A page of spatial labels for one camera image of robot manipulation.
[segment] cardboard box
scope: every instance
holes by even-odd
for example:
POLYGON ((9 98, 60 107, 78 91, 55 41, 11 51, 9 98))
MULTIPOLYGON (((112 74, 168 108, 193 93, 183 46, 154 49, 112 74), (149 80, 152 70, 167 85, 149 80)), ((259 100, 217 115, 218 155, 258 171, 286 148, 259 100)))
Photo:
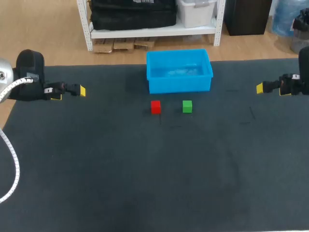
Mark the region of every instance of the cardboard box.
POLYGON ((114 39, 93 39, 94 53, 112 53, 114 39))
POLYGON ((135 49, 142 49, 145 51, 150 51, 154 48, 157 37, 143 37, 136 38, 134 42, 135 49))
POLYGON ((114 51, 115 52, 134 52, 134 41, 135 38, 118 38, 114 41, 114 51))

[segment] white shelf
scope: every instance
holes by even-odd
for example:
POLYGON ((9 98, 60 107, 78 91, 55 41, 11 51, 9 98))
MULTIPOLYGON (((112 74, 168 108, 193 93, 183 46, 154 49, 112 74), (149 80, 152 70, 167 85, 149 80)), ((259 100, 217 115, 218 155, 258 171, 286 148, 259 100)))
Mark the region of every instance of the white shelf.
POLYGON ((216 19, 213 18, 209 26, 185 28, 178 19, 176 25, 164 28, 139 29, 139 30, 94 30, 92 23, 89 26, 92 39, 131 38, 131 37, 156 37, 177 35, 203 35, 216 32, 216 19))
POLYGON ((181 21, 177 19, 177 23, 171 27, 139 29, 139 30, 94 30, 92 23, 88 24, 87 17, 87 0, 76 0, 81 23, 83 26, 85 41, 88 51, 92 51, 92 39, 107 38, 130 38, 130 37, 156 37, 156 36, 178 36, 178 35, 203 35, 214 34, 214 46, 220 45, 223 15, 225 9, 225 0, 217 2, 217 17, 211 20, 209 26, 197 28, 185 28, 181 21))

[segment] red cube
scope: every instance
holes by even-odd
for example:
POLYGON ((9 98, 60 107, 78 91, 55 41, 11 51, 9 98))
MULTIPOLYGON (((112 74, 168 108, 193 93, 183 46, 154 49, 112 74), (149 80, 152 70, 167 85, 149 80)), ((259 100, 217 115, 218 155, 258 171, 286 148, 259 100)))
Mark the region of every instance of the red cube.
POLYGON ((161 102, 160 101, 151 101, 151 113, 153 115, 161 114, 161 102))

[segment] black cabinet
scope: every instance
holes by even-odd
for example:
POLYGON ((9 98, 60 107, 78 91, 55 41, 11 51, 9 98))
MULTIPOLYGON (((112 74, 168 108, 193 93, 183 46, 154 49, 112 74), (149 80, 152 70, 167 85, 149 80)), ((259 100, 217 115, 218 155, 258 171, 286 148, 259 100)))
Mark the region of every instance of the black cabinet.
POLYGON ((226 0, 225 24, 230 35, 262 35, 272 0, 226 0))

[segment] white storage box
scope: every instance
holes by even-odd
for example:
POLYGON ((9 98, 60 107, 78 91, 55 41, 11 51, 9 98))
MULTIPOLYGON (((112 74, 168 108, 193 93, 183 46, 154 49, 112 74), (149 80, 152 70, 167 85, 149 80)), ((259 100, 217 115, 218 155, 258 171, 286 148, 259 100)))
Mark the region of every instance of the white storage box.
POLYGON ((211 24, 217 0, 177 0, 178 14, 186 28, 211 24))

